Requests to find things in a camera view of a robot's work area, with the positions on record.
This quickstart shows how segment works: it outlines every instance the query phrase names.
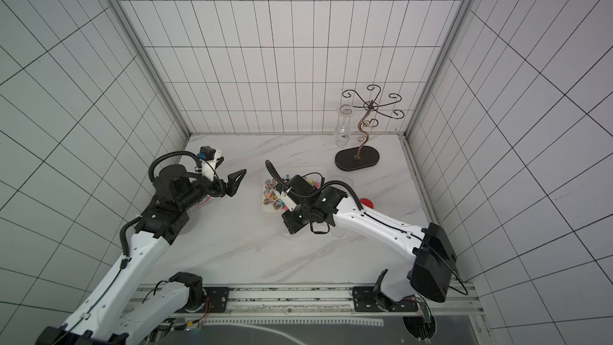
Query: red circular object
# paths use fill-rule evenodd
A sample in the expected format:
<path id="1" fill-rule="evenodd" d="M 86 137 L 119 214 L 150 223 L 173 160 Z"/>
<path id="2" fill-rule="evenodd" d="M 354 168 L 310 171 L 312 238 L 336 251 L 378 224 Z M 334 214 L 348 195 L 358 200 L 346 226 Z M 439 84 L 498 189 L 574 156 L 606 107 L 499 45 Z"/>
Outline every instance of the red circular object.
<path id="1" fill-rule="evenodd" d="M 369 207 L 371 209 L 375 208 L 375 205 L 372 203 L 372 201 L 370 201 L 367 198 L 361 198 L 360 199 L 360 203 L 362 203 L 362 205 L 365 205 L 365 206 L 367 206 L 367 207 Z"/>

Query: white tile wall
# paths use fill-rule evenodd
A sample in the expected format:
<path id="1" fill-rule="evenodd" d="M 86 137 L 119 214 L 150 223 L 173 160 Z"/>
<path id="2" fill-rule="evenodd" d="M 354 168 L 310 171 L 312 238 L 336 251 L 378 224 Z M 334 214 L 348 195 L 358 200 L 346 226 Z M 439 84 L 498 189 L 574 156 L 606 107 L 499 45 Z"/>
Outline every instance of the white tile wall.
<path id="1" fill-rule="evenodd" d="M 331 131 L 374 82 L 406 117 L 372 129 L 404 130 L 459 3 L 122 0 L 190 130 L 241 133 Z"/>
<path id="2" fill-rule="evenodd" d="M 475 0 L 410 131 L 496 343 L 609 342 L 612 6 Z"/>
<path id="3" fill-rule="evenodd" d="M 108 7 L 0 0 L 1 343 L 61 325 L 151 197 L 153 157 L 185 143 Z"/>

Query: black metal stand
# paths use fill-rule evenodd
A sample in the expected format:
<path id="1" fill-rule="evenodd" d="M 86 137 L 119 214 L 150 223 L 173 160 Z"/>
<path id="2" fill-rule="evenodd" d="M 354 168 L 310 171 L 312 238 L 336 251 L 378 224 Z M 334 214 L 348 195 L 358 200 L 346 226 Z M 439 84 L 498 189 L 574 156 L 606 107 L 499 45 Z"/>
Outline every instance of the black metal stand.
<path id="1" fill-rule="evenodd" d="M 354 148 L 349 148 L 346 150 L 344 149 L 344 150 L 339 151 L 336 157 L 334 158 L 334 163 L 337 165 L 338 169 L 340 169 L 341 171 L 360 170 L 363 168 L 368 168 L 369 166 L 376 165 L 379 162 L 379 152 L 370 146 L 366 146 L 366 143 L 368 142 L 370 135 L 368 134 L 368 132 L 364 131 L 363 129 L 364 126 L 365 127 L 370 126 L 374 128 L 379 125 L 379 120 L 376 119 L 376 116 L 370 120 L 367 120 L 371 112 L 375 112 L 377 114 L 380 114 L 390 119 L 402 119 L 405 116 L 405 113 L 400 110 L 392 111 L 394 116 L 389 116 L 389 115 L 386 115 L 385 113 L 379 112 L 378 111 L 379 107 L 396 104 L 402 100 L 402 97 L 398 94 L 389 94 L 388 95 L 389 98 L 394 99 L 395 101 L 391 103 L 387 103 L 387 104 L 379 104 L 377 102 L 377 99 L 381 95 L 381 87 L 377 86 L 376 84 L 371 84 L 368 87 L 366 87 L 366 89 L 369 91 L 372 91 L 375 88 L 379 88 L 379 92 L 377 93 L 377 95 L 375 96 L 373 100 L 369 100 L 369 101 L 364 100 L 360 96 L 360 94 L 358 94 L 357 91 L 355 91 L 354 89 L 348 89 L 348 90 L 343 91 L 343 97 L 347 97 L 347 98 L 352 96 L 351 92 L 354 92 L 360 98 L 360 100 L 362 100 L 363 104 L 359 106 L 354 105 L 353 107 L 363 108 L 364 110 L 366 110 L 366 114 L 357 124 L 357 129 L 359 129 L 360 132 L 363 133 L 363 135 L 360 136 L 357 139 L 357 141 L 363 142 L 363 143 L 359 147 L 354 147 Z"/>
<path id="2" fill-rule="evenodd" d="M 392 301 L 381 293 L 381 282 L 387 269 L 381 272 L 377 282 L 372 287 L 353 287 L 353 308 L 356 312 L 416 312 L 418 305 L 414 301 Z"/>

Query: black motor joint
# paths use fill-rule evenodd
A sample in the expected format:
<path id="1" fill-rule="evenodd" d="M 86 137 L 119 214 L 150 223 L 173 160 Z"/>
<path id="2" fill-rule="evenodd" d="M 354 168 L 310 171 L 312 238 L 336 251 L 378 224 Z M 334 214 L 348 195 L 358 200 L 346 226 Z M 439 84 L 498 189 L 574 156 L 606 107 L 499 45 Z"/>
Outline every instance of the black motor joint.
<path id="1" fill-rule="evenodd" d="M 266 160 L 266 169 L 277 182 L 276 191 L 287 193 L 287 196 L 297 205 L 293 211 L 287 210 L 283 213 L 283 222 L 287 226 L 290 234 L 295 234 L 304 226 L 309 225 L 311 232 L 314 234 L 327 234 L 330 232 L 330 226 L 334 224 L 334 213 L 337 213 L 337 206 L 342 199 L 351 195 L 356 205 L 361 210 L 362 203 L 357 197 L 354 190 L 342 181 L 332 180 L 326 182 L 322 177 L 320 188 L 316 188 L 309 184 L 304 178 L 296 174 L 290 180 L 284 180 L 280 177 L 275 167 L 270 160 Z M 332 187 L 339 185 L 349 192 Z M 313 229 L 313 223 L 326 223 L 327 231 L 316 231 Z"/>
<path id="2" fill-rule="evenodd" d="M 240 170 L 228 175 L 225 182 L 217 176 L 215 168 L 209 164 L 214 160 L 216 150 L 204 146 L 199 154 L 187 150 L 178 150 L 156 158 L 149 166 L 149 180 L 156 190 L 151 202 L 141 212 L 139 217 L 130 221 L 121 230 L 121 246 L 126 257 L 129 257 L 129 248 L 125 238 L 126 229 L 134 226 L 135 232 L 145 231 L 153 234 L 154 238 L 163 237 L 169 244 L 177 238 L 181 229 L 187 224 L 189 218 L 187 211 L 205 197 L 234 196 L 245 177 L 247 170 Z M 177 156 L 187 156 L 195 161 L 196 172 L 188 172 L 181 164 L 167 165 L 155 176 L 154 170 L 161 162 Z M 215 162 L 215 167 L 221 165 L 223 157 Z M 213 171 L 212 180 L 202 174 L 203 163 Z"/>

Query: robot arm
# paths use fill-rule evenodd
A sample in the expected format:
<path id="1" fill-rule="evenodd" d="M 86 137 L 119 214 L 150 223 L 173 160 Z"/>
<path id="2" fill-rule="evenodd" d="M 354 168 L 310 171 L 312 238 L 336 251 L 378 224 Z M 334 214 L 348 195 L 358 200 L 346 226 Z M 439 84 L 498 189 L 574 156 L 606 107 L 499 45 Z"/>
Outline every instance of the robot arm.
<path id="1" fill-rule="evenodd" d="M 411 263 L 415 261 L 413 250 L 419 249 L 425 236 L 421 226 L 410 226 L 367 206 L 359 211 L 349 197 L 343 198 L 337 209 L 338 212 L 334 213 L 336 226 L 381 242 Z"/>
<path id="2" fill-rule="evenodd" d="M 383 294 L 387 306 L 418 292 L 427 298 L 444 302 L 451 276 L 455 273 L 456 253 L 445 234 L 436 224 L 428 228 L 410 226 L 382 213 L 364 207 L 354 190 L 341 181 L 325 182 L 315 188 L 300 175 L 282 179 L 275 167 L 266 161 L 270 175 L 277 181 L 276 191 L 288 206 L 282 215 L 290 234 L 313 223 L 341 226 L 377 240 L 406 259 L 406 266 L 392 272 L 384 271 L 376 288 Z M 347 192 L 336 188 L 340 186 Z"/>
<path id="3" fill-rule="evenodd" d="M 195 172 L 172 164 L 155 176 L 156 166 L 174 156 L 192 157 Z M 211 147 L 202 147 L 198 155 L 176 151 L 154 160 L 149 167 L 149 179 L 156 194 L 145 210 L 121 229 L 123 255 L 64 324 L 59 328 L 48 326 L 36 344 L 60 345 L 78 341 L 79 344 L 133 345 L 173 312 L 181 308 L 188 312 L 201 310 L 205 304 L 202 278 L 179 272 L 152 298 L 120 318 L 143 278 L 187 223 L 187 210 L 207 195 L 223 197 L 236 193 L 246 170 L 228 175 L 226 183 L 215 172 L 222 161 L 221 152 Z M 128 242 L 125 234 L 132 225 L 135 225 L 135 233 Z"/>

